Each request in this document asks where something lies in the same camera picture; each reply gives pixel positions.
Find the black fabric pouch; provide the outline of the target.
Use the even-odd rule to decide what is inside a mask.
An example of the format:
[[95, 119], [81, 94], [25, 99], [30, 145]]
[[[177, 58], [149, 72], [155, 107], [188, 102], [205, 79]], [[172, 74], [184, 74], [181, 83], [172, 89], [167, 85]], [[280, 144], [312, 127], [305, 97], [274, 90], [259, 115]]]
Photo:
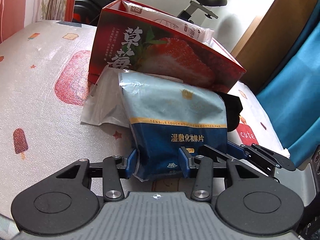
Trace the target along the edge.
[[227, 132], [234, 131], [240, 123], [240, 113], [243, 110], [241, 100], [238, 96], [216, 92], [224, 101], [227, 118]]

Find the white translucent plastic bag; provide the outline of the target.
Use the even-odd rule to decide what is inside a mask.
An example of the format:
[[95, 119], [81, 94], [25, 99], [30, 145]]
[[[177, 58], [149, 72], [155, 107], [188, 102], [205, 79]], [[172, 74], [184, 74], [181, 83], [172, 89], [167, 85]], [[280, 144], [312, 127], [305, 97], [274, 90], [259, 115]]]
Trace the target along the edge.
[[126, 72], [127, 70], [124, 69], [109, 67], [103, 70], [84, 103], [81, 123], [94, 126], [113, 124], [129, 127], [119, 87], [119, 75]]

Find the teal curtain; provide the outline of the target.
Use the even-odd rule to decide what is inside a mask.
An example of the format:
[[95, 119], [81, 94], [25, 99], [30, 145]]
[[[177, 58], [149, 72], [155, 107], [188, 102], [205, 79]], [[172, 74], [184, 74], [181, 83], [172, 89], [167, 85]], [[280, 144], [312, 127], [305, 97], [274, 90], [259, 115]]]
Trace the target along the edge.
[[257, 99], [299, 167], [319, 145], [319, 4]]

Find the white face mask package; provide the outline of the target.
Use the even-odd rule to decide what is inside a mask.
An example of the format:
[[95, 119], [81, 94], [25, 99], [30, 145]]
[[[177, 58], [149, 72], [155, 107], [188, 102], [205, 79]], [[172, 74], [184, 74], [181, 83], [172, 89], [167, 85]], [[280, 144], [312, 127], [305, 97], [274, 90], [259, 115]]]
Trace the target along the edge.
[[154, 21], [182, 34], [185, 34], [199, 42], [210, 44], [214, 31], [212, 29], [199, 27], [174, 16], [147, 8], [136, 3], [122, 0], [126, 12]]

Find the black exercise bike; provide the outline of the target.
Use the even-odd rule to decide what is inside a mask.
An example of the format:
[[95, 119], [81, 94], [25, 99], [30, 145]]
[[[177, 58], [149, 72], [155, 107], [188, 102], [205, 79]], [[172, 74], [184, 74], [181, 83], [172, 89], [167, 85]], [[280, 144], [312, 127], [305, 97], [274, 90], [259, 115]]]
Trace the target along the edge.
[[[75, 0], [72, 22], [97, 26], [102, 9], [116, 0]], [[178, 14], [178, 18], [189, 23], [192, 14], [197, 10], [202, 10], [207, 18], [218, 16], [209, 10], [209, 7], [224, 7], [227, 0], [192, 0], [189, 6]]]

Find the printed red wall tapestry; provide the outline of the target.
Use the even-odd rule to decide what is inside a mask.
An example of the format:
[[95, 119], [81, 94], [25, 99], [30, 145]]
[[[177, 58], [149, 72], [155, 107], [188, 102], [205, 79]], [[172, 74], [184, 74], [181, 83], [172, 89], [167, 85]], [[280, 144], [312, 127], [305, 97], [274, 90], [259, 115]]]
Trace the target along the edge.
[[1, 0], [1, 42], [42, 20], [70, 22], [75, 0]]

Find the patterned white table cover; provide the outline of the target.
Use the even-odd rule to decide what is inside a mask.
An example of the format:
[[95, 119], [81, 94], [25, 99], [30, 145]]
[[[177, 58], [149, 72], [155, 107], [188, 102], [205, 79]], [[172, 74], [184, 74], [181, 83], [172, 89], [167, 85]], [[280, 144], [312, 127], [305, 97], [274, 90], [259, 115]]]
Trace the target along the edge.
[[96, 28], [33, 23], [1, 43], [1, 214], [23, 190], [80, 158], [127, 154], [128, 128], [82, 124]]

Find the brown wooden door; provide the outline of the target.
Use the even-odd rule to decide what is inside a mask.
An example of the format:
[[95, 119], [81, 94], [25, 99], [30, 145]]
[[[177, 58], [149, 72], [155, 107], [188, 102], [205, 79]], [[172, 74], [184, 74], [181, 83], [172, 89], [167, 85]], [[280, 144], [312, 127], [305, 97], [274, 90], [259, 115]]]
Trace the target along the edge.
[[256, 17], [231, 54], [245, 68], [241, 81], [259, 93], [289, 52], [318, 0], [274, 0]]

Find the blue cotton pad package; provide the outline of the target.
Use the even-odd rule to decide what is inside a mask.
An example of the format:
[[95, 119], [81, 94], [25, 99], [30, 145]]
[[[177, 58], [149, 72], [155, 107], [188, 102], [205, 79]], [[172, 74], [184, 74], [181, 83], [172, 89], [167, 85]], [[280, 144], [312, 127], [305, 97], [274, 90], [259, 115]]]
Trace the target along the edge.
[[227, 116], [214, 92], [138, 72], [118, 75], [121, 99], [139, 152], [140, 181], [179, 176], [178, 150], [227, 147]]

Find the red strawberry cardboard box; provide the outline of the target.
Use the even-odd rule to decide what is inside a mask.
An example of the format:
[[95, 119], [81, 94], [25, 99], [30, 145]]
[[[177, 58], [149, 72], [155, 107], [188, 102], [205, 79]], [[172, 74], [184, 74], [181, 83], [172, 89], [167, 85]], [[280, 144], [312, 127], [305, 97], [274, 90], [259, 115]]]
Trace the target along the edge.
[[89, 63], [89, 82], [96, 83], [106, 67], [170, 76], [192, 86], [224, 93], [246, 72], [216, 39], [212, 38], [210, 44], [202, 43], [128, 13], [122, 0], [101, 11]]

